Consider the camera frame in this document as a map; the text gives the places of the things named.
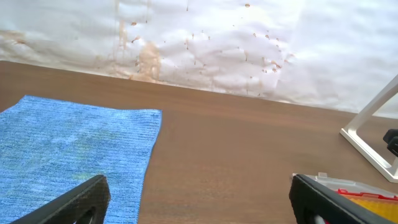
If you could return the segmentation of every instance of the white frame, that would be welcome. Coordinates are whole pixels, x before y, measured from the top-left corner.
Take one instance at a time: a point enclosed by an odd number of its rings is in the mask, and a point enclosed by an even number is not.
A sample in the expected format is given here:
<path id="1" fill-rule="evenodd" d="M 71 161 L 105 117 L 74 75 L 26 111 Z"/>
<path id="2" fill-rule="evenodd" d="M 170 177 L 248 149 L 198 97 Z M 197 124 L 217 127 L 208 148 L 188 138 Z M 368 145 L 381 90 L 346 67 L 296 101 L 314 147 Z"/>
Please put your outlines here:
<path id="1" fill-rule="evenodd" d="M 340 134 L 344 136 L 362 156 L 364 156 L 389 182 L 393 183 L 398 183 L 398 157 L 395 158 L 391 165 L 373 150 L 372 147 L 366 144 L 356 134 L 356 130 L 396 93 L 398 93 L 398 75 L 340 131 Z"/>

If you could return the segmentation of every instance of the brown table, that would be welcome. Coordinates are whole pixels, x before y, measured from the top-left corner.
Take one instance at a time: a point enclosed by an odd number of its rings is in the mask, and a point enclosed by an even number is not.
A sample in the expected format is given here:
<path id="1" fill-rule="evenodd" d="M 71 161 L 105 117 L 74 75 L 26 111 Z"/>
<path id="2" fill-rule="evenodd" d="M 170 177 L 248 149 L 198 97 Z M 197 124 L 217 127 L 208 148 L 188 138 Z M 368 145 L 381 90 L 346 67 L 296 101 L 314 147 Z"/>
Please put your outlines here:
<path id="1" fill-rule="evenodd" d="M 85 73 L 0 62 L 0 111 L 24 95 L 164 112 L 139 223 L 295 223 L 293 172 L 398 192 L 342 136 L 353 114 Z M 374 118 L 360 135 L 392 160 Z"/>

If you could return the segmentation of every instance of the white wall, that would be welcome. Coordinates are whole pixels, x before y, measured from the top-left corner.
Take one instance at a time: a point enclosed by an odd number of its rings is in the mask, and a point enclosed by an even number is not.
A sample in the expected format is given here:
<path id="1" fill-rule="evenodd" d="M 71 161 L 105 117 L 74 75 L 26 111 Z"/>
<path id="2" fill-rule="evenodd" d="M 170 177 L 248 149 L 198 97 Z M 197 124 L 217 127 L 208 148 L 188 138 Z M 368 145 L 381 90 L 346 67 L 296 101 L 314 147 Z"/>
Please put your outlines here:
<path id="1" fill-rule="evenodd" d="M 398 73 L 396 24 L 395 0 L 8 0 L 0 59 L 358 112 Z"/>

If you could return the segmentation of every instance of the textured fabric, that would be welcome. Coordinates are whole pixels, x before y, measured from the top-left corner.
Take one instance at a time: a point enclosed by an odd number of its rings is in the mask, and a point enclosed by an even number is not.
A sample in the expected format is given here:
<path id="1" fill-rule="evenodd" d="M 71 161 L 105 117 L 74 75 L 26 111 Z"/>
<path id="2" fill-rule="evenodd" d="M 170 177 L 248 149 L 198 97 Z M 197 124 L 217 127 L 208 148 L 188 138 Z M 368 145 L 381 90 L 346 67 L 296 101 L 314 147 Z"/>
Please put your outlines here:
<path id="1" fill-rule="evenodd" d="M 115 110 L 25 96 L 0 114 L 0 223 L 96 174 L 107 177 L 105 223 L 137 223 L 159 110 Z"/>

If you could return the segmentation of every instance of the tabletop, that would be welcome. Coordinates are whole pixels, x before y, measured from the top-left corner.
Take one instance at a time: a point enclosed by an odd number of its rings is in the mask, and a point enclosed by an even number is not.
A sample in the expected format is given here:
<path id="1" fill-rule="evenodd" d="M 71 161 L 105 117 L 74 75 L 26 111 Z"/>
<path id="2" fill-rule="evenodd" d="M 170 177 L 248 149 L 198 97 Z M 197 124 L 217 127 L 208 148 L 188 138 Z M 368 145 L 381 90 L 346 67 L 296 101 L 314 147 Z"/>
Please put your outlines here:
<path id="1" fill-rule="evenodd" d="M 139 224 L 295 223 L 292 173 L 326 172 L 398 192 L 339 135 L 351 113 L 0 62 L 0 111 L 24 95 L 163 110 Z M 359 135 L 391 162 L 382 137 L 397 126 L 374 117 Z"/>

